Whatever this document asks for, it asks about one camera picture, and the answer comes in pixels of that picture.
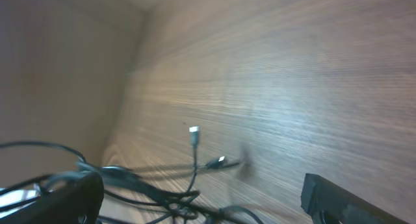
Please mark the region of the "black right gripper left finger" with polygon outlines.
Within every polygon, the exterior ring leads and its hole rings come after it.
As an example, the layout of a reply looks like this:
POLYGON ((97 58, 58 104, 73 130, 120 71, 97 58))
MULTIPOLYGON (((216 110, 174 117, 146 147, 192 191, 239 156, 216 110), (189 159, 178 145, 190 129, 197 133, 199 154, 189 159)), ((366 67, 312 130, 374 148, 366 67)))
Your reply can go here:
POLYGON ((1 224, 94 224, 104 198, 103 180, 89 173, 4 218, 1 224))

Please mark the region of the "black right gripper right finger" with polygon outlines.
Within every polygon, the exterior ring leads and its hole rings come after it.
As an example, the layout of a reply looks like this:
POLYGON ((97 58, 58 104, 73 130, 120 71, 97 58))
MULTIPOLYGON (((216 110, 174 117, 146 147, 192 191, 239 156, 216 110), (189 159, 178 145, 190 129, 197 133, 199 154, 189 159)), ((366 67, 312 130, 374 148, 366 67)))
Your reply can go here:
POLYGON ((407 224, 320 175, 307 173, 301 207, 314 224, 407 224))

